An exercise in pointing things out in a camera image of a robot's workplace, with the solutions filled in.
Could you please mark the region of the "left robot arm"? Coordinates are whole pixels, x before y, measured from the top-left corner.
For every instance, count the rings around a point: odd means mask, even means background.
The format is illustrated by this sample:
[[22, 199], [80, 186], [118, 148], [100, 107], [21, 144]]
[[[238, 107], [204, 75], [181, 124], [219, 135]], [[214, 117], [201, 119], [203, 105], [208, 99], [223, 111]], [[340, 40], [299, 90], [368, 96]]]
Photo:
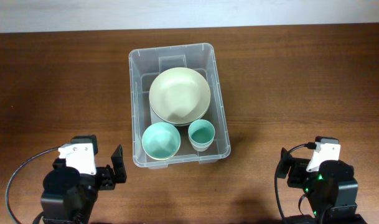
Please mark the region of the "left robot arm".
[[97, 167], [97, 138], [94, 134], [75, 136], [58, 147], [59, 157], [43, 181], [40, 203], [44, 223], [88, 223], [98, 192], [114, 190], [126, 182], [123, 148], [111, 155], [112, 166]]

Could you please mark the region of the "mint green small bowl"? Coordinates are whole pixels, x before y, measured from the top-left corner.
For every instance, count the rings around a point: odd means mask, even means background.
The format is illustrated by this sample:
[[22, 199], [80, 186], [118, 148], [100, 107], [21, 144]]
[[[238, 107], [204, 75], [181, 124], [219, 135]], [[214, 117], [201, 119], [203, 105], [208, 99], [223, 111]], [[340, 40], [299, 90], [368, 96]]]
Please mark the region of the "mint green small bowl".
[[142, 136], [142, 147], [145, 153], [154, 157], [167, 157], [176, 154], [180, 145], [178, 129], [165, 122], [150, 125]]

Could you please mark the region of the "cream cup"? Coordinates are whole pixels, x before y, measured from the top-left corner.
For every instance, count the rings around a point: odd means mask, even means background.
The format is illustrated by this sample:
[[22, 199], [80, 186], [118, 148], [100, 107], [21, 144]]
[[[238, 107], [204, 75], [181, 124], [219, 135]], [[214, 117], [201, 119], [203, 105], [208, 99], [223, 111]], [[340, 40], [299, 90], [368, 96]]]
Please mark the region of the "cream cup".
[[198, 151], [198, 152], [204, 152], [206, 151], [209, 147], [211, 146], [211, 144], [204, 144], [204, 145], [200, 145], [200, 144], [192, 144], [192, 147]]

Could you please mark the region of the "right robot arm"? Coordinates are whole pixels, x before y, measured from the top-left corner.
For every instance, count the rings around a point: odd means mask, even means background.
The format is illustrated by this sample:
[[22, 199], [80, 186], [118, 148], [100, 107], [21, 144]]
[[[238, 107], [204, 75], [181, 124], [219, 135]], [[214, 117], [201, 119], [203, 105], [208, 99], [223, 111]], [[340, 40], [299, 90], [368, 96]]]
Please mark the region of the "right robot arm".
[[[354, 168], [341, 161], [339, 155], [339, 140], [323, 136], [290, 150], [282, 148], [274, 174], [274, 191], [283, 223], [366, 224], [356, 213], [358, 182]], [[304, 192], [297, 206], [308, 199], [312, 215], [284, 216], [278, 193], [279, 178], [286, 179], [289, 187]]]

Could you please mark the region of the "yellow small bowl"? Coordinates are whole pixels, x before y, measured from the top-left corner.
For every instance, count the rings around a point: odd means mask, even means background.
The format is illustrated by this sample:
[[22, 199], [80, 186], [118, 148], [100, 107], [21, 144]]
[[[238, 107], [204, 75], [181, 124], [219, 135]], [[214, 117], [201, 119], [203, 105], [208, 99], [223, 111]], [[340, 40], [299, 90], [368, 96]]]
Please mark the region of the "yellow small bowl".
[[172, 157], [175, 156], [175, 154], [171, 155], [171, 156], [167, 156], [167, 157], [154, 157], [154, 156], [150, 156], [149, 154], [147, 154], [148, 157], [150, 157], [151, 159], [154, 159], [154, 160], [157, 160], [157, 161], [165, 161], [165, 160], [168, 160]]

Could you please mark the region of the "mint green cup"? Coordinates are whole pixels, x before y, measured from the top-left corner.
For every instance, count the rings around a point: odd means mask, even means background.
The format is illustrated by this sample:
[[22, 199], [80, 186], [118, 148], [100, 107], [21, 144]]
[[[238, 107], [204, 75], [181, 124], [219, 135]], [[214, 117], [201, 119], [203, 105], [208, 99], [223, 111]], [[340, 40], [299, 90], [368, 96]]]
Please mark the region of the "mint green cup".
[[211, 122], [205, 119], [198, 119], [190, 124], [188, 134], [192, 142], [206, 145], [214, 140], [215, 128]]

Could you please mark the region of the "cream plate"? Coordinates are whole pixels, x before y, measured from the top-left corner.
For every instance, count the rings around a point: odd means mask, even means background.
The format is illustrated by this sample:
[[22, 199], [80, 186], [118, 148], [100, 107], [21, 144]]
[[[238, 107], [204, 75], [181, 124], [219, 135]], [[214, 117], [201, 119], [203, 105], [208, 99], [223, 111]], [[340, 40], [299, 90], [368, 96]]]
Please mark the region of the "cream plate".
[[152, 106], [150, 106], [149, 109], [150, 109], [150, 115], [151, 115], [151, 124], [159, 123], [159, 122], [165, 122], [165, 123], [172, 124], [172, 125], [174, 125], [174, 126], [188, 126], [190, 123], [194, 122], [194, 121], [189, 121], [188, 123], [172, 123], [172, 122], [169, 122], [169, 121], [166, 121], [166, 120], [160, 118], [160, 117], [154, 112]]
[[211, 89], [199, 72], [185, 67], [170, 68], [152, 82], [149, 102], [160, 118], [172, 123], [188, 123], [207, 112]]

